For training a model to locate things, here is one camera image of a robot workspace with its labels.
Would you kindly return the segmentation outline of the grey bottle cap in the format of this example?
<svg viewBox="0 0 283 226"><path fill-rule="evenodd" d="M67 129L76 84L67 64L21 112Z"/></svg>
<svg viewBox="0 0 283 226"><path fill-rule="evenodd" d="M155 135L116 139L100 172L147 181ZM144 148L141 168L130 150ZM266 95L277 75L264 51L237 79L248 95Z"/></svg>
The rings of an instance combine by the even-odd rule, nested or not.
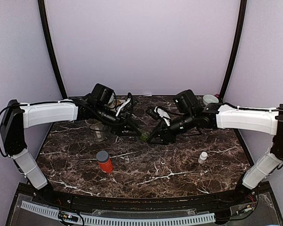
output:
<svg viewBox="0 0 283 226"><path fill-rule="evenodd" d="M109 160L109 154L107 151L99 151L96 154L96 159L100 163L106 163Z"/></svg>

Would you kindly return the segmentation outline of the orange pill bottle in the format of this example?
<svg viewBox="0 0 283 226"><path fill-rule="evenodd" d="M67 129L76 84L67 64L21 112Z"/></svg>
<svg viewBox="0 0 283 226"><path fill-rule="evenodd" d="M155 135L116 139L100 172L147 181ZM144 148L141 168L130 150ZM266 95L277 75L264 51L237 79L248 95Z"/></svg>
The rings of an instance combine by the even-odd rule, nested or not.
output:
<svg viewBox="0 0 283 226"><path fill-rule="evenodd" d="M105 162L98 161L98 164L104 173L108 174L113 171L113 164L110 158L108 158Z"/></svg>

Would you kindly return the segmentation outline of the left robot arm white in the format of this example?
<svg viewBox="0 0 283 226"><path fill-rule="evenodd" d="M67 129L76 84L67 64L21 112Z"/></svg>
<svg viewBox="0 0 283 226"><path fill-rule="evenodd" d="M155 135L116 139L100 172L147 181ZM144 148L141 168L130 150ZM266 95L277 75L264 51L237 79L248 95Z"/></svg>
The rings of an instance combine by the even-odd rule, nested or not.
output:
<svg viewBox="0 0 283 226"><path fill-rule="evenodd" d="M108 103L114 93L113 89L97 83L92 92L84 97L30 104L14 99L0 111L0 145L3 145L0 153L13 159L31 185L39 191L38 196L45 204L54 205L57 194L49 189L48 179L28 151L24 130L59 121L95 119L117 136L140 137L142 130L132 119L132 94L128 93L120 106L109 108Z"/></svg>

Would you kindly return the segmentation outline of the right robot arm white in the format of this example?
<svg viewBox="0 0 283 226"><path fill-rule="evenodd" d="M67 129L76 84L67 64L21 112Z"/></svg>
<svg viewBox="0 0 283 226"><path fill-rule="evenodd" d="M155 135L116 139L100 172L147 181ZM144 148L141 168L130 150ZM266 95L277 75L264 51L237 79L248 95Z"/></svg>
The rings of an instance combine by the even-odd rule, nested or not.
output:
<svg viewBox="0 0 283 226"><path fill-rule="evenodd" d="M181 115L171 120L159 107L147 109L147 114L160 123L150 133L147 143L168 145L176 136L193 128L244 129L273 136L272 146L252 166L232 192L231 200L242 204L259 182L283 164L283 104L277 108L248 108L230 103L210 103L203 107L193 91L177 94L173 101Z"/></svg>

